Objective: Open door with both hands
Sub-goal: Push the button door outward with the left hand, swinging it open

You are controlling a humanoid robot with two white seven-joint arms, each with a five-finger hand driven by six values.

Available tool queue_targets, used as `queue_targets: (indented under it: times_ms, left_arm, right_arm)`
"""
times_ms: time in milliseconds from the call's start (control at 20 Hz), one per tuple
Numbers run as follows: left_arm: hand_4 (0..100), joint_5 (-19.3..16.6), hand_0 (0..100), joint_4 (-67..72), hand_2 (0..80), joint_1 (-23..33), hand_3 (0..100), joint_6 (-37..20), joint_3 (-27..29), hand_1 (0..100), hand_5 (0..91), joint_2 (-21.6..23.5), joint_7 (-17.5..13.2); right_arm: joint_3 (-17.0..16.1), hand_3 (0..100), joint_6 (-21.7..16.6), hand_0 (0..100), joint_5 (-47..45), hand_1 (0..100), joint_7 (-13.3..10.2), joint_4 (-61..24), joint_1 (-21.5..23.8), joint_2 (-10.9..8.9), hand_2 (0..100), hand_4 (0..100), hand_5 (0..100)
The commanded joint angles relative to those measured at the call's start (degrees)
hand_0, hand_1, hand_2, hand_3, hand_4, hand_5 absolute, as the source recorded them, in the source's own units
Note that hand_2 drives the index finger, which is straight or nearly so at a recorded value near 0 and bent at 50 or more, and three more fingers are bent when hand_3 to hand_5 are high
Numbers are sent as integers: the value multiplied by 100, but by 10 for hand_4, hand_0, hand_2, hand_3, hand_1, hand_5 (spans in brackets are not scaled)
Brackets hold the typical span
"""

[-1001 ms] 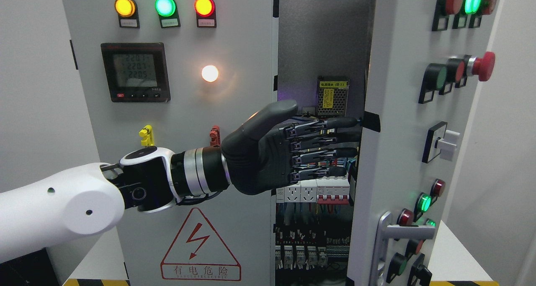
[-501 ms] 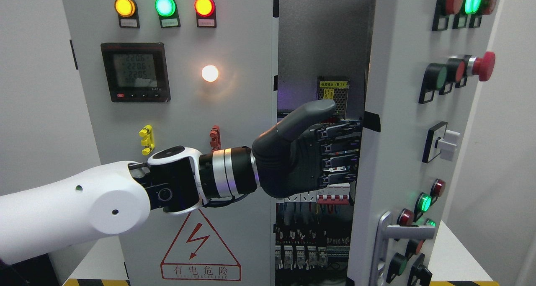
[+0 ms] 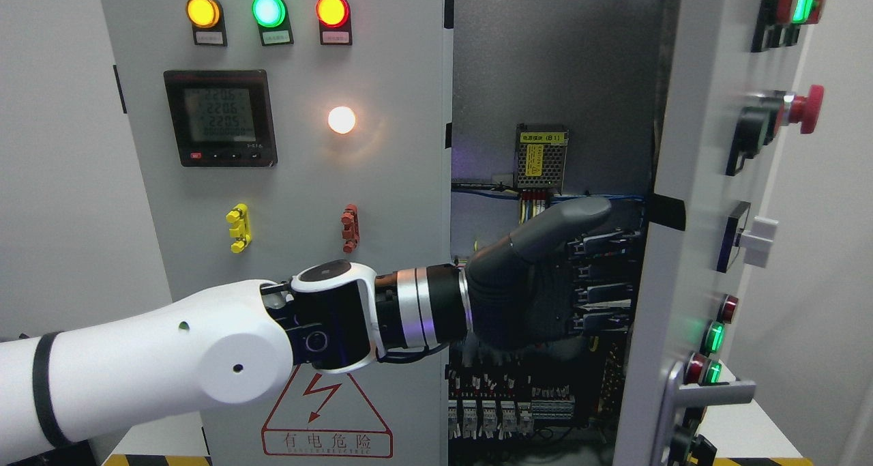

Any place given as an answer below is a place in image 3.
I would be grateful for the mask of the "dark grey robot hand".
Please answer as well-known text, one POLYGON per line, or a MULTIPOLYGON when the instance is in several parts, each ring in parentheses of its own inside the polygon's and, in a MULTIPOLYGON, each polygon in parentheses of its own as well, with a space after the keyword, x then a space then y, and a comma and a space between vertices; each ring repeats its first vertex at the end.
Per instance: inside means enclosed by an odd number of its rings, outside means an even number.
POLYGON ((477 338, 502 351, 564 339, 576 298, 565 245, 611 210, 602 196, 565 201, 478 251, 464 269, 477 338))

